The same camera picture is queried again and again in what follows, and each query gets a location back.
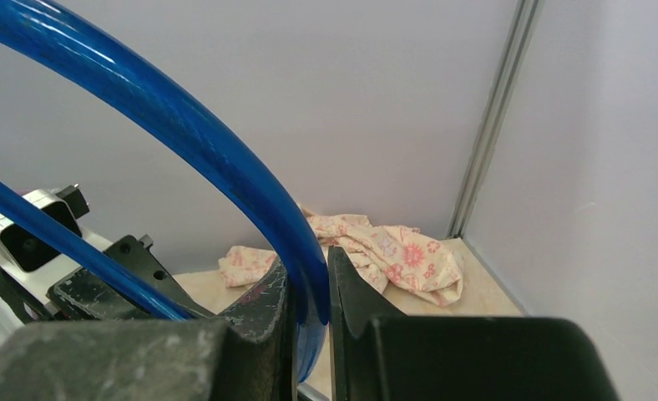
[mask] table surface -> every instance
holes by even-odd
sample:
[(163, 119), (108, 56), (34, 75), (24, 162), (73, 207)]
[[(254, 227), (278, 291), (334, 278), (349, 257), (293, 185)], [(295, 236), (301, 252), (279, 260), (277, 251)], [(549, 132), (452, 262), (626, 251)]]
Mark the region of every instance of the table surface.
[[(409, 315), (521, 316), (521, 311), (461, 239), (446, 240), (443, 244), (464, 255), (464, 291), (459, 301), (448, 307), (438, 307), (390, 283), (383, 296)], [(179, 274), (175, 279), (201, 306), (212, 312), (222, 311), (250, 287), (226, 288), (218, 270)], [(319, 361), (307, 380), (312, 387), (327, 395), (332, 393), (329, 352), (327, 336)]]

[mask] white wall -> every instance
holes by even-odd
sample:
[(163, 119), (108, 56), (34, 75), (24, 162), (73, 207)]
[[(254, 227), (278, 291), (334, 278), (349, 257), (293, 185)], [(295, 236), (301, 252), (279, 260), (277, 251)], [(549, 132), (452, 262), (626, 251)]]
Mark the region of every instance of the white wall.
[(658, 400), (658, 3), (547, 2), (466, 238)]
[[(197, 96), (300, 202), (443, 236), (515, 0), (62, 0)], [(106, 104), (0, 45), (0, 179), (78, 182), (106, 236), (200, 269), (255, 227)]]

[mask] beige tabletop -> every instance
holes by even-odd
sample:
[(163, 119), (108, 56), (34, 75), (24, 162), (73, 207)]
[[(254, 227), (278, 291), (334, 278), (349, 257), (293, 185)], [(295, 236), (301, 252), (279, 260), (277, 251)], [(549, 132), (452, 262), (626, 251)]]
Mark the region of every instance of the beige tabletop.
[[(506, 296), (462, 240), (446, 240), (443, 241), (443, 244), (464, 255), (464, 291), (459, 301), (448, 307), (438, 307), (392, 284), (388, 284), (383, 296), (409, 315), (521, 315), (520, 310)], [(179, 274), (175, 276), (175, 279), (200, 305), (212, 312), (222, 311), (243, 295), (247, 289), (246, 287), (224, 287), (217, 270)], [(332, 393), (328, 342), (327, 336), (319, 361), (307, 380), (312, 387), (327, 395)]]

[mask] blue tube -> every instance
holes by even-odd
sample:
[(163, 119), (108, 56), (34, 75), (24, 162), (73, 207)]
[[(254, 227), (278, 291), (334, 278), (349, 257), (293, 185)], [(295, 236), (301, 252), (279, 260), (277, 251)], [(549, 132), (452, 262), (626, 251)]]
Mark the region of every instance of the blue tube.
[[(298, 373), (300, 380), (305, 378), (321, 350), (329, 320), (329, 278), (311, 228), (265, 165), (169, 77), (53, 1), (0, 0), (0, 43), (128, 116), (186, 160), (255, 223), (282, 259), (297, 291), (300, 339), (306, 339), (298, 344), (304, 350), (299, 354)], [(19, 224), (18, 217), (13, 217)], [(47, 222), (41, 223), (42, 230), (49, 228)], [(37, 227), (24, 227), (34, 235), (41, 233), (34, 230)], [(80, 249), (72, 246), (69, 251), (65, 253), (73, 256)]]
[(174, 301), (140, 280), (116, 261), (100, 253), (2, 182), (0, 182), (0, 213), (16, 221), (24, 230), (31, 232), (57, 251), (70, 255), (79, 265), (85, 266), (112, 288), (127, 295), (154, 316), (174, 320), (191, 318), (191, 315)]

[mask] towel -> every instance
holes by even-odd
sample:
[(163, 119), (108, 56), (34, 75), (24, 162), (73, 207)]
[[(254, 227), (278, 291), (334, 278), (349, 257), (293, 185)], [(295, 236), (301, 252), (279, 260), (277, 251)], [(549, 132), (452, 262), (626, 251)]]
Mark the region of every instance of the towel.
[[(463, 257), (439, 241), (406, 226), (373, 226), (364, 215), (319, 216), (302, 208), (327, 257), (341, 246), (358, 274), (383, 293), (388, 281), (440, 307), (459, 299), (464, 287)], [(277, 257), (273, 251), (233, 246), (219, 260), (226, 287), (257, 282)]]

